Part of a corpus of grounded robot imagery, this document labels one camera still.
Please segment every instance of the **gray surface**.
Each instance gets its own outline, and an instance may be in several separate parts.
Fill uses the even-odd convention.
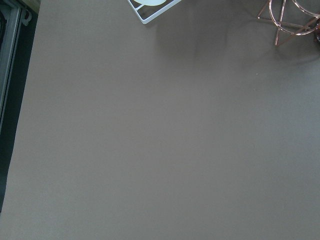
[[[44,0],[1,239],[319,239],[320,49],[263,3]]]

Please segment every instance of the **gray table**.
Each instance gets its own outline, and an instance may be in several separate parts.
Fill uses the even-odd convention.
[[[1,239],[318,239],[320,48],[264,2],[44,0]]]

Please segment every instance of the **white round object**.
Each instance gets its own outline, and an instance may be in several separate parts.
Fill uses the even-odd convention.
[[[146,6],[158,6],[167,0],[134,0],[135,2]]]

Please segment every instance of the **wire stand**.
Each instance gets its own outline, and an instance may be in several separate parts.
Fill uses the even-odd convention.
[[[311,26],[314,25],[320,19],[320,14],[314,13],[314,12],[311,12],[311,11],[305,9],[297,2],[297,0],[292,0],[292,2],[301,12],[311,16],[311,19],[307,22],[307,24],[299,25],[299,24],[294,24],[291,22],[283,21],[287,0],[282,0],[282,7],[281,7],[279,20],[276,20],[274,13],[273,13],[273,9],[272,9],[273,0],[267,0],[266,3],[263,5],[263,7],[261,8],[261,10],[258,12],[258,14],[256,16],[257,19],[263,20],[265,22],[273,23],[277,27],[275,41],[274,41],[274,44],[277,47],[288,42],[289,40],[293,39],[296,36],[304,36],[304,35],[311,34],[314,31],[316,31],[318,28],[317,26],[315,26],[315,27],[311,27]],[[270,18],[262,17],[262,14],[266,10],[267,7],[269,10]],[[288,30],[287,28],[284,28],[284,27],[290,27],[290,28],[296,29],[296,31]],[[284,40],[280,41],[280,32],[287,33],[290,36],[288,36]]]

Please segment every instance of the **metal ring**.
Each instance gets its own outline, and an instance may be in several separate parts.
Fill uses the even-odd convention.
[[[305,14],[310,15],[311,17],[315,17],[315,18],[320,18],[320,14],[319,13],[314,13],[312,11],[309,11],[307,9],[305,9],[303,6],[300,5],[300,3],[297,2],[297,0],[292,0],[292,2]]]
[[[269,0],[269,12],[270,12],[270,17],[271,17],[271,20],[273,21],[273,23],[283,32],[287,33],[287,34],[291,34],[291,35],[296,35],[296,36],[304,36],[304,35],[308,35],[310,33],[313,33],[316,29],[317,29],[317,26],[308,30],[308,31],[304,31],[304,32],[299,32],[299,33],[296,33],[294,31],[289,31],[287,29],[285,29],[284,27],[281,26],[281,24],[275,19],[275,16],[274,16],[274,13],[272,12],[272,1],[273,0]]]

